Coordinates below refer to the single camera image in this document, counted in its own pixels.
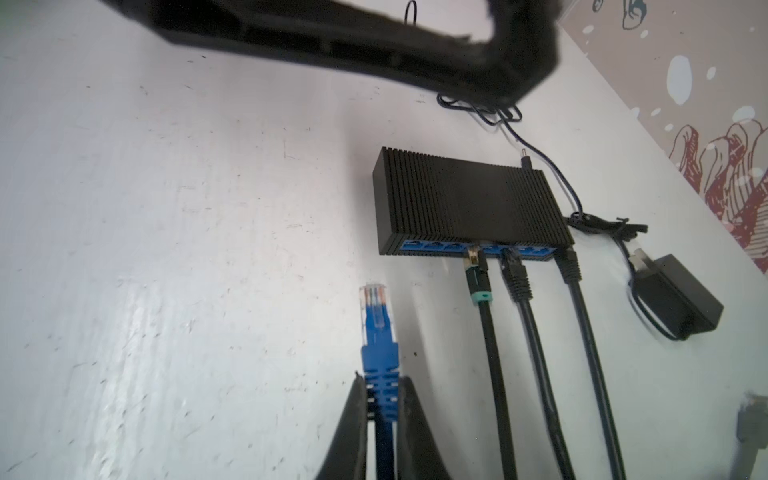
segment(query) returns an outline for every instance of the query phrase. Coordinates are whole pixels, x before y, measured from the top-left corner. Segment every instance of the white wall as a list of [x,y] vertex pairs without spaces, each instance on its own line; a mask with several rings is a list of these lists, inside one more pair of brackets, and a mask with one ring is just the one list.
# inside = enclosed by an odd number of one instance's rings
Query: white wall
[[[0,477],[312,478],[374,280],[450,472],[500,477],[461,262],[380,257],[370,175],[382,145],[516,165],[515,146],[431,92],[174,47],[97,2],[4,8]],[[521,108],[590,212],[649,223],[643,248],[725,305],[671,344],[615,247],[574,235],[629,476],[722,478],[744,392],[768,391],[765,279],[567,36]],[[553,263],[529,272],[574,467],[609,478],[568,292]],[[520,478],[557,478],[495,263],[492,284]]]

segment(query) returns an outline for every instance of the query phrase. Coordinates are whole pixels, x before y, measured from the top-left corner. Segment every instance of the white spot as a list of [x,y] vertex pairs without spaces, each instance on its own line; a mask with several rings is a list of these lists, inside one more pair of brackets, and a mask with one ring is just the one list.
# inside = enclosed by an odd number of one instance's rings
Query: white spot
[[734,123],[744,123],[755,118],[755,109],[749,105],[744,105],[742,108],[736,110],[733,113]]
[[694,87],[694,75],[690,70],[690,60],[685,55],[676,55],[667,70],[667,92],[678,105],[684,104]]

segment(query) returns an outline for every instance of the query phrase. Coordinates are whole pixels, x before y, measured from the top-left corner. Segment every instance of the blue ethernet cable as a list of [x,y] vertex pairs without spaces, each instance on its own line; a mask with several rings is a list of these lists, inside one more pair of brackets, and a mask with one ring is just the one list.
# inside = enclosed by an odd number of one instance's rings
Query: blue ethernet cable
[[365,311],[362,369],[368,387],[368,417],[376,425],[376,478],[395,480],[392,423],[397,422],[398,345],[392,338],[386,287],[366,285],[360,291]]

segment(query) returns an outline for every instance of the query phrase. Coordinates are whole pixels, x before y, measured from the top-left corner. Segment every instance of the power cord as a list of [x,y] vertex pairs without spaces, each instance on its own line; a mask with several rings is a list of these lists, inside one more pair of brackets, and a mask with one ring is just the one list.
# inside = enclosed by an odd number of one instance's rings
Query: power cord
[[413,24],[416,25],[416,0],[410,0],[406,5],[406,17],[403,21],[406,25],[408,24],[408,10],[411,9],[411,5],[413,5]]
[[500,124],[504,125],[504,127],[512,135],[512,137],[515,138],[515,140],[537,154],[539,158],[541,158],[552,169],[552,171],[554,171],[554,174],[558,176],[558,179],[562,184],[565,194],[573,200],[573,203],[576,206],[576,214],[579,216],[584,214],[584,208],[581,206],[581,199],[579,199],[578,195],[576,194],[576,190],[574,190],[574,188],[571,186],[571,182],[568,181],[560,168],[558,168],[554,161],[552,161],[552,159],[548,157],[544,152],[537,149],[528,143],[523,137],[521,137],[518,132],[516,132],[515,129],[510,125],[523,119],[523,114],[520,112],[520,109],[517,107],[517,105],[512,105],[511,107],[515,112],[515,114],[513,114],[511,111],[509,111],[509,108],[487,108],[465,101],[447,98],[443,94],[437,95],[437,103],[441,107],[448,108],[449,110],[458,110],[465,111],[470,114],[477,114],[483,123],[491,127],[497,127]]
[[661,335],[674,342],[685,340],[686,337],[677,337],[662,327],[656,318],[651,315],[650,312],[648,312],[648,310],[645,308],[645,305],[640,300],[640,297],[637,295],[637,288],[635,286],[635,282],[637,280],[637,271],[635,270],[634,265],[630,260],[630,253],[627,249],[627,245],[624,244],[624,242],[633,240],[637,237],[638,233],[647,233],[648,225],[629,223],[628,218],[617,218],[616,220],[617,221],[615,222],[609,222],[590,214],[584,214],[581,215],[581,217],[577,217],[576,214],[572,214],[570,217],[565,218],[565,222],[576,230],[587,234],[608,235],[611,239],[613,239],[613,241],[616,243],[616,246],[619,247],[619,250],[621,250],[622,255],[624,255],[624,260],[627,262],[627,268],[629,269],[629,293],[632,300],[634,301],[634,305],[638,310],[640,310],[645,319]]

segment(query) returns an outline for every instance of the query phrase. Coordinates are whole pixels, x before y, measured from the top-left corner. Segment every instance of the black ethernet cable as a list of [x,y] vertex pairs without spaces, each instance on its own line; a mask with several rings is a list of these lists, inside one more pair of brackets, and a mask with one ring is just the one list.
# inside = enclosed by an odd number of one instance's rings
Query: black ethernet cable
[[515,449],[512,444],[512,428],[509,423],[507,407],[507,392],[502,375],[502,362],[498,354],[496,334],[491,315],[491,282],[488,279],[488,261],[485,252],[478,246],[469,247],[464,257],[467,285],[472,302],[480,311],[480,323],[485,337],[485,352],[488,355],[488,368],[491,372],[491,387],[493,388],[493,403],[496,409],[496,425],[498,428],[498,446],[502,455],[502,472],[504,480],[516,480],[518,477],[515,466]]
[[531,292],[531,284],[528,282],[528,272],[522,264],[520,254],[513,249],[504,249],[499,263],[502,267],[504,283],[506,283],[507,290],[509,290],[509,296],[517,304],[523,327],[525,328],[528,349],[530,350],[531,361],[536,373],[538,393],[541,397],[541,409],[544,410],[549,441],[552,444],[560,475],[563,480],[575,480],[576,474],[571,465],[571,457],[568,455],[568,447],[565,444],[565,437],[560,427],[558,406],[555,403],[552,384],[549,380],[544,348],[541,346],[541,339],[536,328],[536,320],[531,309],[533,294]]
[[600,420],[603,426],[603,435],[605,437],[605,448],[608,453],[608,461],[611,464],[611,473],[614,480],[626,480],[627,473],[624,470],[624,460],[621,458],[621,448],[619,447],[619,438],[614,424],[614,415],[611,411],[611,402],[608,399],[608,390],[605,385],[603,369],[600,365],[600,356],[598,355],[598,346],[594,342],[592,325],[587,313],[587,304],[584,302],[584,295],[581,292],[581,269],[578,265],[576,252],[572,248],[560,249],[554,254],[554,261],[558,264],[563,281],[568,285],[571,291],[576,317],[578,319],[581,339],[584,341],[584,351],[587,354],[587,363],[589,364],[589,373],[592,376],[592,386],[594,387],[594,396],[598,401],[598,410]]

